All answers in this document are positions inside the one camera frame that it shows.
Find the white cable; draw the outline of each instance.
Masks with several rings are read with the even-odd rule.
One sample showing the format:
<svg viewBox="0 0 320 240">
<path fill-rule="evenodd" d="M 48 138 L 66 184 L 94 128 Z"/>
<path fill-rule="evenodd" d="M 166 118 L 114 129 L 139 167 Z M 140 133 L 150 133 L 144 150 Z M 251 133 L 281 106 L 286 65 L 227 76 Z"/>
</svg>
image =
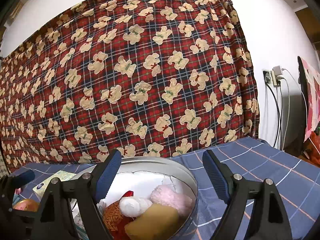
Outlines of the white cable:
<svg viewBox="0 0 320 240">
<path fill-rule="evenodd" d="M 288 123 L 289 123 L 289 116 L 290 116 L 290 93 L 289 93 L 289 85 L 288 85 L 288 82 L 285 78 L 283 78 L 284 81 L 286 82 L 287 84 L 287 88 L 288 88 L 288 99 L 289 99 L 289 102 L 288 102 L 288 118 L 287 118 L 287 125 L 285 127 L 285 132 L 284 132 L 284 138 L 283 138 L 283 143 L 282 143 L 282 151 L 284 149 L 284 141 L 285 141 L 285 135 L 287 134 L 287 129 L 288 129 Z"/>
<path fill-rule="evenodd" d="M 303 100 L 304 100 L 304 105 L 306 106 L 306 122 L 307 122 L 307 123 L 306 123 L 306 127 L 307 127 L 307 130 L 308 130 L 308 115 L 307 115 L 307 113 L 308 113 L 308 107 L 307 107 L 306 99 L 304 98 L 304 95 L 303 95 L 303 93 L 302 93 L 302 90 L 301 90 L 300 86 L 298 85 L 298 83 L 296 82 L 296 80 L 294 79 L 294 77 L 291 75 L 291 73 L 289 72 L 289 70 L 287 70 L 287 69 L 285 69 L 285 68 L 283 68 L 282 70 L 286 70 L 286 71 L 289 73 L 289 75 L 292 77 L 293 81 L 296 83 L 297 87 L 299 88 L 299 90 L 300 90 L 300 92 L 301 92 L 301 94 L 302 94 L 302 97 L 303 97 Z M 319 155 L 320 155 L 320 152 L 319 152 L 318 148 L 315 146 L 315 144 L 313 143 L 313 141 L 312 141 L 311 138 L 309 137 L 308 133 L 307 133 L 307 136 L 308 136 L 310 142 L 312 143 L 312 145 L 315 147 L 315 149 L 317 150 L 317 152 L 318 152 Z"/>
</svg>

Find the red fabric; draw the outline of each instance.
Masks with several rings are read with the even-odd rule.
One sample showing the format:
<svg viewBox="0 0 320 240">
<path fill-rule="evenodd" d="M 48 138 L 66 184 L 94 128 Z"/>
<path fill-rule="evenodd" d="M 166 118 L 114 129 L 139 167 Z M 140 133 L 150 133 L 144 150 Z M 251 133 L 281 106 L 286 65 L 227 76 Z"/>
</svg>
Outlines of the red fabric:
<svg viewBox="0 0 320 240">
<path fill-rule="evenodd" d="M 316 129 L 320 122 L 320 73 L 303 58 L 301 61 L 306 75 L 308 90 L 308 122 L 304 137 L 304 140 L 307 140 L 308 136 L 311 136 L 311 133 Z"/>
<path fill-rule="evenodd" d="M 127 191 L 121 198 L 131 196 L 133 196 L 133 191 Z M 105 209 L 103 213 L 103 222 L 115 240 L 130 240 L 124 231 L 124 226 L 134 219 L 122 215 L 119 209 L 121 198 Z"/>
<path fill-rule="evenodd" d="M 231 0 L 153 1 L 85 0 L 4 59 L 0 131 L 10 171 L 95 163 L 116 149 L 169 157 L 258 137 L 257 87 Z"/>
</svg>

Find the white plush toy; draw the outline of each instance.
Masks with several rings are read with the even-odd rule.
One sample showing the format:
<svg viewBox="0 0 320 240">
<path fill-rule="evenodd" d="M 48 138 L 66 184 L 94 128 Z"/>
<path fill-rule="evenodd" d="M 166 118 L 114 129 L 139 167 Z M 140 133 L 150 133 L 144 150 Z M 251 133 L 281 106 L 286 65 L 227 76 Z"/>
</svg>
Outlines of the white plush toy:
<svg viewBox="0 0 320 240">
<path fill-rule="evenodd" d="M 134 218 L 143 214 L 151 205 L 152 202 L 146 198 L 132 196 L 123 197 L 119 208 L 124 216 Z"/>
</svg>

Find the yellow plush toy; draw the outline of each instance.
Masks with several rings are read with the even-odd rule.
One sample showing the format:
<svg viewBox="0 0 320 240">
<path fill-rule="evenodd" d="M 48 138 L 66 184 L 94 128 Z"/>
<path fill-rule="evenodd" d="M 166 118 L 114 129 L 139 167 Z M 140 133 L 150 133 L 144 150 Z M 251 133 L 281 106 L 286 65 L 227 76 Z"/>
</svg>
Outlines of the yellow plush toy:
<svg viewBox="0 0 320 240">
<path fill-rule="evenodd" d="M 140 217 L 124 227 L 131 240 L 167 240 L 182 225 L 178 211 L 152 204 Z"/>
</svg>

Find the bed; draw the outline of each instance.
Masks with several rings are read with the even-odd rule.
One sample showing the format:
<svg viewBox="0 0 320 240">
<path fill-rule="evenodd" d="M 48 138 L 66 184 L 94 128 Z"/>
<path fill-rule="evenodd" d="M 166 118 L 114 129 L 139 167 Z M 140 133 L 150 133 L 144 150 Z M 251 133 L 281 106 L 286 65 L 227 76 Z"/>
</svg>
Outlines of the bed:
<svg viewBox="0 0 320 240">
<path fill-rule="evenodd" d="M 209 147 L 217 158 L 228 165 L 233 173 L 242 174 L 246 179 L 261 181 L 271 178 L 277 185 L 286 208 L 293 239 L 303 238 L 320 214 L 320 169 L 294 156 L 279 151 L 269 144 L 250 137 Z M 194 240 L 210 239 L 217 227 L 226 205 L 217 198 L 215 190 L 203 168 L 204 149 L 172 157 L 194 174 L 199 187 L 198 229 Z M 36 178 L 21 193 L 22 198 L 39 201 L 32 188 L 59 170 L 79 173 L 93 164 L 50 164 L 28 163 L 13 174 L 28 169 Z M 244 237 L 252 211 L 248 201 L 236 240 Z"/>
</svg>

